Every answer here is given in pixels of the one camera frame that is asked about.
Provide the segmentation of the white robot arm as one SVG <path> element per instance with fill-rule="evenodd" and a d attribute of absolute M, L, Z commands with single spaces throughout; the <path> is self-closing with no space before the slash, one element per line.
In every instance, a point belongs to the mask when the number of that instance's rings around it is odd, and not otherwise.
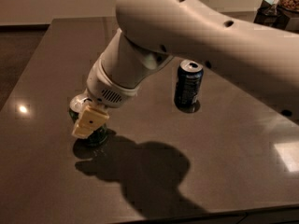
<path fill-rule="evenodd" d="M 117 0 L 117 33 L 93 65 L 72 134 L 88 138 L 110 108 L 173 57 L 212 70 L 299 121 L 299 35 L 220 14 L 199 0 Z"/>

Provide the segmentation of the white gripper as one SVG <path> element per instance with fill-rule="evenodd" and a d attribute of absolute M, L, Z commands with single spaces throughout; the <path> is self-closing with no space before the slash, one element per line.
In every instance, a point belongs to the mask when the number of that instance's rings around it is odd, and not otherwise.
<path fill-rule="evenodd" d="M 98 59 L 88 75 L 86 90 L 93 101 L 110 108 L 119 108 L 137 94 L 138 87 L 128 89 L 114 83 L 105 73 L 101 59 Z M 108 119 L 109 114 L 102 106 L 84 105 L 78 113 L 72 135 L 79 139 L 87 139 Z"/>

